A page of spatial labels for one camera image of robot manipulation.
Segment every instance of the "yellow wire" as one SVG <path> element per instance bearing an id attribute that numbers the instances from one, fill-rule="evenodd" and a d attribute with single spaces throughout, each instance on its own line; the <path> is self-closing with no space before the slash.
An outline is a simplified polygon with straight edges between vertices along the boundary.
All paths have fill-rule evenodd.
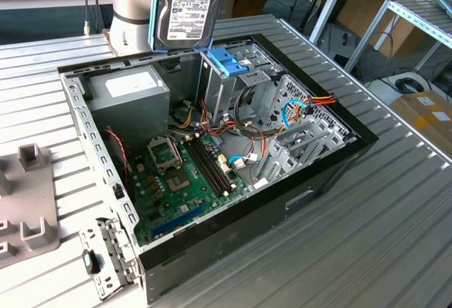
<path id="1" fill-rule="evenodd" d="M 186 128 L 186 127 L 188 127 L 188 126 L 190 125 L 190 122 L 191 122 L 191 113 L 192 113 L 192 112 L 193 112 L 193 108 L 190 107 L 189 116 L 187 117 L 185 123 L 182 124 L 181 126 L 179 126 L 179 128 L 183 129 L 183 128 Z"/>

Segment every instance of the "hard drive label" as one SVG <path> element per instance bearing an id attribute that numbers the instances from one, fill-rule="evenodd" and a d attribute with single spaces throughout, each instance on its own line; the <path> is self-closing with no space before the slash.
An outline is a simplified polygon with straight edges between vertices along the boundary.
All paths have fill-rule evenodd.
<path id="1" fill-rule="evenodd" d="M 172 0 L 168 40 L 200 40 L 210 0 Z"/>

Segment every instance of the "metal shelf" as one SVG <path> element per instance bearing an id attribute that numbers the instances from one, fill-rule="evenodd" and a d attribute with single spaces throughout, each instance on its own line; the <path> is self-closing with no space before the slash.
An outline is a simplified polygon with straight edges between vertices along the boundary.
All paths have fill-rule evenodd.
<path id="1" fill-rule="evenodd" d="M 381 21 L 385 18 L 388 11 L 396 14 L 394 19 L 389 23 L 384 32 L 391 33 L 394 25 L 400 18 L 412 23 L 426 34 L 432 36 L 438 41 L 427 55 L 417 65 L 416 70 L 422 68 L 431 55 L 443 44 L 452 49 L 452 18 L 449 17 L 444 9 L 442 9 L 436 0 L 385 0 L 379 12 L 372 21 L 369 29 L 366 31 L 358 44 L 355 52 L 350 57 L 345 70 L 350 72 L 358 59 L 365 50 L 367 43 L 370 41 L 374 33 L 379 29 Z M 378 50 L 383 44 L 387 35 L 383 34 L 376 43 L 374 49 Z"/>

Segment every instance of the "blue plastic clip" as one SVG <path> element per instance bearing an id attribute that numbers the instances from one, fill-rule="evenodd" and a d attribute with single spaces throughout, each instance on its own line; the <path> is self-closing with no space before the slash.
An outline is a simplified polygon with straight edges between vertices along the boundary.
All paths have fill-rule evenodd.
<path id="1" fill-rule="evenodd" d="M 233 54 L 230 54 L 225 48 L 209 49 L 207 51 L 209 56 L 220 70 L 226 76 L 235 76 L 248 71 L 247 66 L 242 66 Z"/>

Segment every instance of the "aluminum table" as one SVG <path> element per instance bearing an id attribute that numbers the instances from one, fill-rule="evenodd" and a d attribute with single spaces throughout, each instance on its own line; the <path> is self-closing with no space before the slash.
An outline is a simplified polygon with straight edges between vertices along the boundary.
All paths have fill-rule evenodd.
<path id="1" fill-rule="evenodd" d="M 452 301 L 450 159 L 272 16 L 215 25 L 216 39 L 263 33 L 379 141 L 333 189 L 163 297 L 155 307 L 447 307 Z M 0 270 L 0 307 L 94 307 L 77 231 L 108 216 L 56 66 L 110 57 L 100 36 L 0 47 L 0 153 L 49 147 L 61 245 Z M 144 307 L 131 286 L 103 305 Z"/>
<path id="2" fill-rule="evenodd" d="M 416 66 L 416 71 L 419 71 L 424 66 L 441 45 L 446 45 L 452 49 L 452 18 L 437 4 L 436 0 L 385 0 L 355 52 L 347 62 L 345 66 L 346 71 L 350 72 L 353 69 L 366 49 L 367 43 L 378 30 L 381 21 L 389 11 L 394 12 L 395 16 L 384 32 L 391 33 L 400 18 L 404 18 L 437 41 Z M 375 44 L 374 49 L 379 50 L 386 38 L 387 35 L 383 34 Z"/>

